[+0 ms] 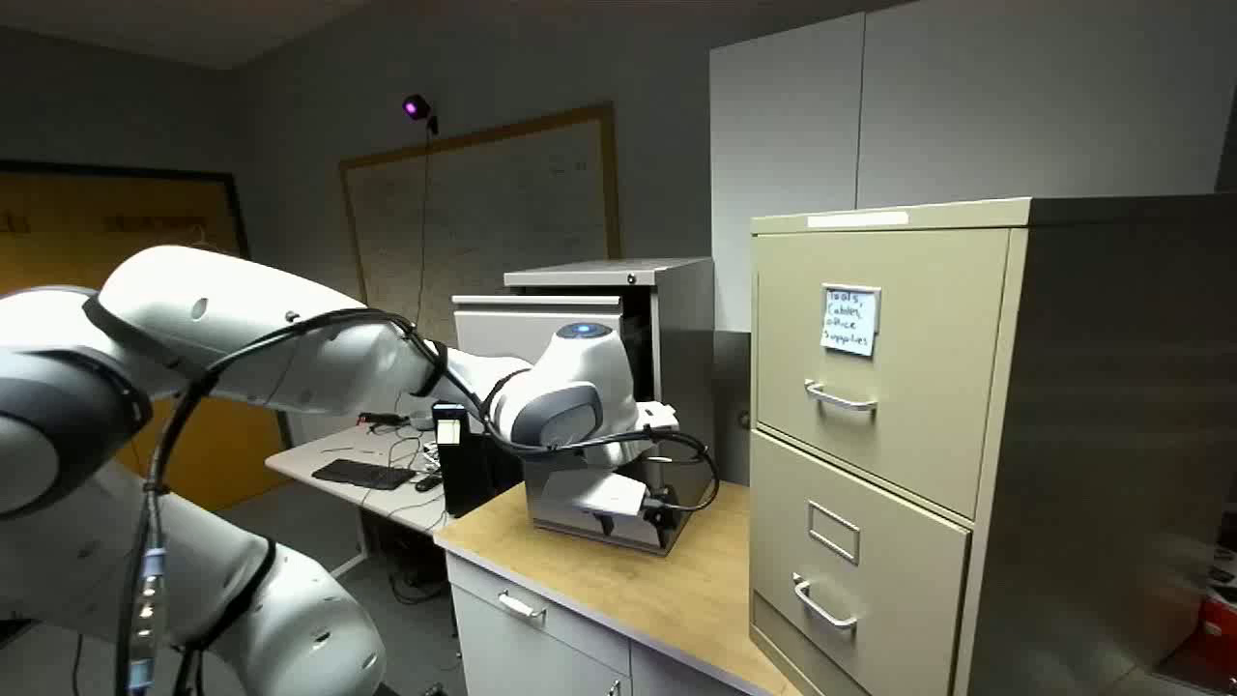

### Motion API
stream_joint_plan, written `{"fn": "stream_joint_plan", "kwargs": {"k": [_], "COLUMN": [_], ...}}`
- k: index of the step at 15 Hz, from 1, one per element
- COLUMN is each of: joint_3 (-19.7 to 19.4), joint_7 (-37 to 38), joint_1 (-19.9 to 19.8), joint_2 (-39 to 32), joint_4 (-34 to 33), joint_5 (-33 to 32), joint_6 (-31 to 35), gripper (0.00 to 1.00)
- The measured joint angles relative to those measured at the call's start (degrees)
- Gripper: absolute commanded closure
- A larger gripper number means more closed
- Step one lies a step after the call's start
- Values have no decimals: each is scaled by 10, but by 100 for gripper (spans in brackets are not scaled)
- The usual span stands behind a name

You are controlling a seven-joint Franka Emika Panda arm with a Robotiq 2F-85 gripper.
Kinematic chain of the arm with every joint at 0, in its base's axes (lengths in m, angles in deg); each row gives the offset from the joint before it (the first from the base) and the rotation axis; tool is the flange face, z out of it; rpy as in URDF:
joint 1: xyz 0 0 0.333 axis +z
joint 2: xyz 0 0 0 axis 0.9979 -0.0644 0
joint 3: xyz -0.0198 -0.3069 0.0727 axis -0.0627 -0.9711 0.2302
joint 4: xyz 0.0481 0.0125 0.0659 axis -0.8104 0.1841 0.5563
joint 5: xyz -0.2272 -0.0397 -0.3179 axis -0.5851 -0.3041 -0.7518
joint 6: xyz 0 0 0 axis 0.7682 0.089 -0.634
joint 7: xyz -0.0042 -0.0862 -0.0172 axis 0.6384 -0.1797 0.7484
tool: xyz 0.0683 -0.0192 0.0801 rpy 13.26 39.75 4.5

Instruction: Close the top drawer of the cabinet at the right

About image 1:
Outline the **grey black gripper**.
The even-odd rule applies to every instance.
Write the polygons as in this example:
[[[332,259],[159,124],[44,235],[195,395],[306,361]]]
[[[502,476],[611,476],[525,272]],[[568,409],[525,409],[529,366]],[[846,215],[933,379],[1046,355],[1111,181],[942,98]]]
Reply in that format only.
[[[538,525],[669,554],[705,508],[705,441],[673,405],[644,402],[627,433],[529,457],[524,476]]]

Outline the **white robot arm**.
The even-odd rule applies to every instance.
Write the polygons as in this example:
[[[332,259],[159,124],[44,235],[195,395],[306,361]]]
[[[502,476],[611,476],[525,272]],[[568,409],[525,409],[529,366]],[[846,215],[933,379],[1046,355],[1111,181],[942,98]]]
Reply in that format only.
[[[535,361],[471,355],[408,316],[225,250],[154,243],[98,292],[0,299],[0,607],[117,651],[114,694],[149,696],[154,656],[225,661],[247,696],[374,696],[374,620],[306,554],[129,473],[154,402],[374,415],[450,400],[524,457],[619,473],[682,433],[633,395],[622,337],[548,331]]]

